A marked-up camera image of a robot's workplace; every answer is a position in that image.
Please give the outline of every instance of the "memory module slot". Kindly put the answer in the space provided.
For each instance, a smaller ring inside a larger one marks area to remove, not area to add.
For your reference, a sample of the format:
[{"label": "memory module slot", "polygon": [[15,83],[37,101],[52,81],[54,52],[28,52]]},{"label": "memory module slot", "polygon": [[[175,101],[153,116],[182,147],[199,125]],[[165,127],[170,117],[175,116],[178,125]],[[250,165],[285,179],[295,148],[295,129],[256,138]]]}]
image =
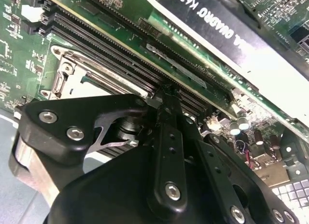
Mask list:
[{"label": "memory module slot", "polygon": [[[65,17],[65,14],[57,13],[53,22],[49,26],[46,26],[45,32],[51,31],[55,35],[77,46],[98,63],[130,80],[150,94],[154,94],[163,81],[165,83],[175,84],[175,82],[169,80],[167,77],[160,77],[160,74],[154,69],[151,69],[151,67],[146,68],[142,66],[140,63],[141,60],[137,58],[132,59],[132,55],[128,55],[123,48],[115,49],[115,45],[112,46],[112,43],[108,42],[108,39],[99,39],[97,32],[84,25],[76,24],[76,22],[76,20],[74,22],[70,21],[68,17]],[[186,112],[196,117],[203,111],[205,103],[201,99],[198,99],[188,91],[182,91],[181,94],[184,103],[183,108]]]}]

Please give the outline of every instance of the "green circuit board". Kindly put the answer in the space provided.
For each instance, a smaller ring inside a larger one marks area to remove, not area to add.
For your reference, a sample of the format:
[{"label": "green circuit board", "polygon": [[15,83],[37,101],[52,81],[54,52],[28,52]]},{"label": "green circuit board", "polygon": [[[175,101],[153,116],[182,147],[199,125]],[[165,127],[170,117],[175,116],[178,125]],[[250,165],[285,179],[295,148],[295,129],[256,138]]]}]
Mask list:
[{"label": "green circuit board", "polygon": [[9,112],[34,98],[44,100],[42,89],[51,89],[58,60],[53,43],[68,45],[55,35],[42,38],[20,29],[23,1],[0,0],[0,108]]},{"label": "green circuit board", "polygon": [[305,60],[309,53],[291,38],[309,20],[309,0],[240,0],[252,14],[287,48]]},{"label": "green circuit board", "polygon": [[[106,15],[102,17],[103,13],[98,13],[93,7],[89,6],[89,4],[91,4],[90,0],[51,1],[64,8],[66,11],[74,14],[79,19],[85,21],[91,27],[99,30],[115,42],[120,43],[129,51],[138,55],[141,59],[149,62],[151,65],[159,69],[161,73],[180,83],[184,89],[194,92],[211,105],[214,105],[218,109],[229,114],[231,117],[236,117],[230,102],[226,98],[226,92],[222,88],[217,88],[211,83],[211,81],[205,81],[206,86],[201,87],[201,85],[194,80],[188,79],[188,76],[185,73],[175,70],[175,68],[162,57],[147,50],[147,40],[142,39],[136,33],[126,29],[115,20],[108,19]],[[111,8],[115,9],[113,12],[121,14],[122,17],[126,17],[128,22],[135,23],[136,25],[141,18],[147,19],[153,10],[152,6],[146,0],[121,0],[121,2],[118,1],[117,3],[115,2],[117,0],[113,1],[113,3],[108,4]],[[136,6],[137,4],[143,4],[143,6],[139,6],[142,7],[142,9],[134,9],[131,1],[134,1]],[[122,6],[115,8],[115,3],[121,3]]]}]

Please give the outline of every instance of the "gray surface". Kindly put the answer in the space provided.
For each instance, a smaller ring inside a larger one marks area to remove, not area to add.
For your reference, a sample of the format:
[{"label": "gray surface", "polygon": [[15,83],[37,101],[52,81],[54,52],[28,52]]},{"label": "gray surface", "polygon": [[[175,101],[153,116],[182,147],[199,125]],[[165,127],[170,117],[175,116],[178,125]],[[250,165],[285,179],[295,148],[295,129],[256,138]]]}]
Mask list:
[{"label": "gray surface", "polygon": [[[16,179],[8,166],[16,129],[4,120],[12,117],[0,110],[0,224],[42,224],[49,207],[43,196]],[[89,172],[102,163],[85,160],[84,171]]]}]

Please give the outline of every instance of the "motherboard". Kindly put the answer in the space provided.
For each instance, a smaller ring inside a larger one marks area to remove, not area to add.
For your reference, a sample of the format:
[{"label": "motherboard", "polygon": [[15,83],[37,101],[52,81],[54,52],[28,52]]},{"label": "motherboard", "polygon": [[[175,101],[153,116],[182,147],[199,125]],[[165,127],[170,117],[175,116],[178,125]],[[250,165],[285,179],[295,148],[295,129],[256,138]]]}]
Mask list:
[{"label": "motherboard", "polygon": [[[309,59],[307,0],[239,1],[286,48]],[[220,135],[252,170],[280,163],[286,128],[309,142],[308,127],[147,0],[0,0],[0,10],[1,109],[125,93],[157,106],[157,91],[172,84],[201,135]],[[115,157],[131,147],[101,153]],[[283,170],[268,185],[287,181]]]}]

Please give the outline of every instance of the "black plastic bracket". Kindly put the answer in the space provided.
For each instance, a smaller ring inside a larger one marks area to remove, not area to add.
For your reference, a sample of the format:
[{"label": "black plastic bracket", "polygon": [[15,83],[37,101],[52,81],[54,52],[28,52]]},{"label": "black plastic bracket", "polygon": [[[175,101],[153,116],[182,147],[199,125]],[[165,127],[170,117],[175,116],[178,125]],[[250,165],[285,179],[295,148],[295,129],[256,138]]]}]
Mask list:
[{"label": "black plastic bracket", "polygon": [[295,215],[289,208],[269,189],[269,187],[229,148],[218,136],[209,134],[204,141],[216,150],[215,152],[230,169],[229,184],[231,184],[242,204],[242,207],[251,215],[256,223],[280,223],[275,215],[282,214],[283,222],[292,224],[285,212],[298,223]]},{"label": "black plastic bracket", "polygon": [[194,141],[191,147],[193,158],[209,180],[208,185],[215,198],[212,201],[213,219],[218,223],[225,221],[229,224],[238,224],[231,211],[236,207],[243,214],[247,224],[255,223],[239,201],[214,147],[200,140]]},{"label": "black plastic bracket", "polygon": [[187,206],[183,137],[177,129],[182,115],[178,91],[166,85],[161,88],[162,105],[158,108],[154,139],[153,173],[149,180],[147,202],[162,220],[175,220]]},{"label": "black plastic bracket", "polygon": [[[104,135],[116,119],[142,116],[147,109],[140,97],[129,94],[32,102],[23,107],[18,132],[28,146],[72,166],[83,162],[96,127],[103,127]],[[42,122],[41,112],[52,112],[56,122]],[[79,128],[84,137],[79,141],[68,138],[71,127]]]}]

